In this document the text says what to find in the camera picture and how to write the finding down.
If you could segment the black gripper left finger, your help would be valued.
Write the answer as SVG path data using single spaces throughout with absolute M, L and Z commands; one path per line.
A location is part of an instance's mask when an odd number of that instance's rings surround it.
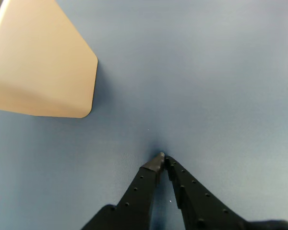
M 102 207 L 83 227 L 84 230 L 148 230 L 154 192 L 164 169 L 165 154 L 160 152 L 139 168 L 117 205 Z

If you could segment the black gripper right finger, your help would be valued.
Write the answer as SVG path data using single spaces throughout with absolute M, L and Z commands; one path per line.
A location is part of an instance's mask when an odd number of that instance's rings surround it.
M 187 230 L 244 230 L 245 220 L 206 189 L 177 160 L 167 156 L 165 167 Z

